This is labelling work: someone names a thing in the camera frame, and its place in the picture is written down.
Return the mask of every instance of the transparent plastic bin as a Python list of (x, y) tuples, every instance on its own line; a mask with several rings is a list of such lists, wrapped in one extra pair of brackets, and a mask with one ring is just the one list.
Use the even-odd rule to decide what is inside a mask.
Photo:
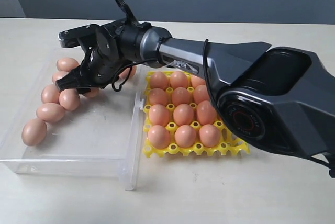
[(126, 190), (135, 189), (149, 69), (144, 65), (137, 67), (137, 74), (121, 92), (108, 85), (96, 98), (81, 96), (76, 111), (67, 111), (60, 122), (48, 124), (47, 137), (40, 145), (23, 144), (23, 126), (36, 117), (35, 111), (42, 104), (40, 94), (52, 84), (56, 61), (62, 57), (81, 62), (84, 53), (80, 48), (53, 50), (0, 143), (0, 162), (18, 174), (117, 177)]

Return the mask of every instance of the egg tray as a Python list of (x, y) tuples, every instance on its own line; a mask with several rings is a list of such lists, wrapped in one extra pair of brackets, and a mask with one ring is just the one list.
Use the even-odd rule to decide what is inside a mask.
[[(144, 132), (148, 132), (150, 127), (151, 127), (151, 122), (149, 120), (149, 109), (151, 108), (151, 105), (149, 103), (148, 100), (148, 95), (149, 92), (151, 90), (150, 88), (150, 77), (154, 72), (148, 72), (146, 80), (147, 80), (147, 88), (145, 90), (145, 96), (146, 96), (146, 105), (144, 106), (144, 112), (146, 114), (146, 121), (143, 127)], [(167, 77), (169, 78), (171, 76), (171, 74), (173, 73), (172, 71), (165, 71), (163, 72), (165, 75), (167, 75)], [(191, 87), (191, 75), (188, 73), (185, 73), (187, 78), (188, 78), (188, 83), (189, 83), (189, 87), (187, 88), (187, 90), (191, 93), (191, 103), (190, 106), (196, 110), (196, 103), (193, 102), (193, 87)], [(166, 129), (170, 132), (171, 135), (171, 143), (167, 148), (164, 149), (157, 149), (155, 147), (153, 147), (148, 138), (146, 138), (145, 142), (144, 142), (144, 147), (143, 147), (143, 152), (146, 155), (147, 158), (150, 158), (150, 156), (153, 153), (158, 154), (159, 157), (164, 157), (164, 155), (166, 153), (169, 154), (177, 154), (177, 153), (182, 153), (183, 156), (188, 156), (191, 152), (195, 152), (197, 155), (201, 155), (202, 153), (206, 153), (208, 156), (212, 156), (215, 152), (220, 152), (221, 155), (226, 155), (228, 151), (231, 152), (232, 155), (237, 155), (240, 151), (244, 150), (247, 154), (250, 154), (250, 148), (248, 146), (248, 144), (243, 141), (240, 138), (236, 138), (232, 132), (224, 125), (224, 123), (222, 122), (222, 120), (218, 117), (218, 115), (216, 116), (216, 121), (213, 123), (214, 126), (216, 126), (220, 132), (222, 133), (220, 136), (220, 141), (219, 144), (217, 146), (214, 147), (206, 147), (204, 146), (200, 140), (199, 140), (199, 129), (202, 127), (202, 125), (196, 121), (196, 118), (194, 118), (194, 121), (190, 124), (191, 127), (193, 127), (196, 130), (196, 141), (194, 143), (194, 145), (192, 145), (189, 148), (181, 148), (179, 147), (175, 140), (174, 140), (174, 133), (177, 131), (178, 129), (178, 125), (173, 121), (173, 111), (175, 109), (175, 105), (173, 105), (171, 103), (171, 94), (173, 92), (173, 88), (168, 87), (165, 90), (169, 96), (169, 104), (166, 106), (167, 109), (170, 112), (170, 120), (169, 123), (166, 125)]]

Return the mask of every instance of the egg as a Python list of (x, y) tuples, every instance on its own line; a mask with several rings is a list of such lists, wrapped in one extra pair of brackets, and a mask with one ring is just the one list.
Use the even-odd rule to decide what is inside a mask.
[(59, 95), (59, 104), (69, 111), (74, 111), (80, 104), (79, 94), (76, 89), (66, 89)]
[[(135, 74), (136, 74), (136, 68), (137, 68), (136, 66), (133, 66), (131, 68), (131, 72), (130, 72), (129, 78), (132, 78), (133, 76), (135, 76)], [(129, 71), (130, 71), (130, 68), (126, 68), (124, 71), (121, 72), (121, 74), (119, 75), (119, 78), (123, 79), (123, 80), (126, 79)]]
[(188, 79), (184, 72), (175, 71), (170, 76), (170, 86), (173, 89), (178, 87), (188, 88)]
[(191, 102), (191, 94), (184, 87), (178, 87), (172, 92), (171, 100), (175, 106), (189, 104)]
[(189, 125), (180, 126), (174, 133), (174, 140), (181, 148), (188, 148), (194, 145), (196, 138), (195, 129)]
[(170, 144), (170, 132), (164, 126), (152, 126), (148, 131), (148, 141), (157, 149), (164, 149)]
[(193, 117), (193, 108), (188, 104), (178, 105), (173, 111), (173, 120), (178, 126), (189, 125)]
[(153, 73), (150, 77), (150, 88), (160, 88), (166, 90), (169, 86), (168, 77), (161, 71)]
[(59, 71), (59, 72), (54, 73), (54, 75), (52, 76), (53, 83), (55, 83), (58, 79), (62, 79), (66, 75), (68, 75), (67, 71)]
[(47, 85), (41, 93), (42, 103), (59, 103), (59, 90), (54, 84)]
[(169, 123), (170, 112), (163, 105), (153, 105), (148, 116), (152, 125), (166, 126)]
[(191, 75), (191, 86), (195, 89), (199, 85), (206, 85), (206, 81), (200, 77), (197, 77), (195, 75)]
[(201, 84), (196, 87), (193, 91), (193, 99), (196, 104), (199, 104), (202, 101), (209, 101), (210, 99), (207, 91), (207, 86)]
[(160, 89), (160, 88), (154, 88), (149, 92), (148, 95), (149, 103), (150, 105), (168, 105), (169, 103), (169, 96), (168, 94)]
[(66, 72), (70, 72), (78, 66), (79, 63), (74, 58), (61, 58), (56, 63), (57, 70)]
[(220, 130), (214, 125), (204, 125), (199, 130), (200, 142), (206, 147), (214, 147), (219, 144)]
[(210, 101), (202, 101), (197, 105), (196, 117), (201, 125), (213, 124), (216, 118), (216, 111)]
[(45, 122), (55, 123), (65, 116), (65, 110), (59, 104), (45, 103), (37, 108), (36, 116)]
[(40, 118), (34, 118), (23, 127), (21, 137), (25, 145), (33, 147), (42, 142), (47, 135), (47, 124)]
[(93, 87), (91, 88), (90, 92), (83, 94), (83, 96), (88, 97), (88, 98), (93, 98), (93, 97), (96, 97), (99, 94), (99, 92), (100, 92), (99, 88)]

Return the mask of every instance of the egg cup slot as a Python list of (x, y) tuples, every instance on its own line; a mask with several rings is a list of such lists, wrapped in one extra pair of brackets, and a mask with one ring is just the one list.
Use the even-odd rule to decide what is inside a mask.
[[(147, 88), (144, 92), (144, 95), (146, 97), (146, 105), (144, 106), (144, 112), (146, 113), (146, 123), (144, 124), (144, 127), (143, 127), (144, 132), (148, 132), (150, 130), (150, 127), (152, 126), (152, 124), (150, 122), (150, 119), (149, 119), (149, 110), (151, 108), (151, 105), (149, 103), (148, 95), (149, 95), (149, 92), (151, 91), (150, 77), (152, 76), (153, 73), (154, 72), (148, 72), (147, 77), (146, 77)], [(199, 130), (202, 127), (202, 125), (197, 121), (197, 116), (196, 116), (197, 104), (194, 102), (194, 98), (193, 98), (194, 88), (191, 87), (191, 75), (188, 74), (188, 73), (185, 73), (185, 74), (187, 76), (188, 85), (189, 85), (187, 90), (191, 94), (191, 102), (189, 103), (189, 105), (193, 108), (193, 112), (194, 112), (194, 118), (193, 118), (193, 121), (190, 123), (190, 126), (192, 128), (194, 128), (195, 131), (196, 131), (196, 139), (195, 139), (195, 143), (191, 147), (188, 147), (188, 148), (179, 147), (175, 142), (174, 135), (175, 135), (175, 132), (177, 131), (177, 129), (180, 126), (178, 126), (173, 120), (173, 112), (176, 109), (176, 106), (174, 104), (172, 104), (172, 102), (171, 102), (171, 95), (172, 95), (174, 89), (172, 87), (170, 87), (170, 77), (171, 77), (173, 72), (172, 71), (166, 71), (166, 72), (163, 72), (163, 73), (169, 79), (169, 87), (165, 90), (165, 92), (169, 96), (169, 104), (166, 106), (166, 108), (170, 112), (170, 118), (169, 118), (170, 121), (165, 126), (165, 128), (170, 133), (171, 142), (170, 142), (168, 147), (166, 147), (164, 149), (157, 149), (157, 148), (153, 147), (150, 144), (148, 138), (146, 138), (146, 140), (144, 142), (143, 152), (144, 152), (144, 154), (146, 155), (147, 158), (150, 158), (151, 154), (153, 154), (153, 153), (157, 153), (159, 157), (164, 157), (164, 155), (166, 153), (177, 154), (179, 152), (183, 156), (188, 156), (191, 152), (195, 152), (197, 155), (202, 155), (203, 153), (206, 153), (207, 156), (212, 156), (217, 151), (220, 152), (221, 155), (226, 155), (227, 152), (230, 151), (233, 156), (237, 155), (241, 151), (244, 151), (247, 154), (250, 153), (250, 148), (249, 148), (248, 144), (246, 142), (244, 142), (242, 139), (236, 138), (232, 134), (232, 132), (225, 126), (225, 124), (219, 118), (219, 115), (217, 113), (215, 114), (216, 115), (215, 116), (215, 122), (213, 123), (213, 125), (215, 127), (217, 127), (221, 132), (219, 143), (214, 147), (206, 147), (200, 142)]]

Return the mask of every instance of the white table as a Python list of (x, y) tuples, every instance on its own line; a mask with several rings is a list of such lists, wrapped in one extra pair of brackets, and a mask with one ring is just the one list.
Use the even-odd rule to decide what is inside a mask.
[[(58, 32), (89, 23), (105, 21), (0, 19), (2, 136), (45, 58), (60, 47)], [(153, 24), (185, 39), (267, 41), (315, 51), (335, 74), (335, 26)], [(127, 192), (115, 180), (17, 176), (1, 164), (0, 223), (334, 222), (335, 180), (309, 161), (253, 148), (241, 158), (142, 155), (139, 169), (137, 190)]]

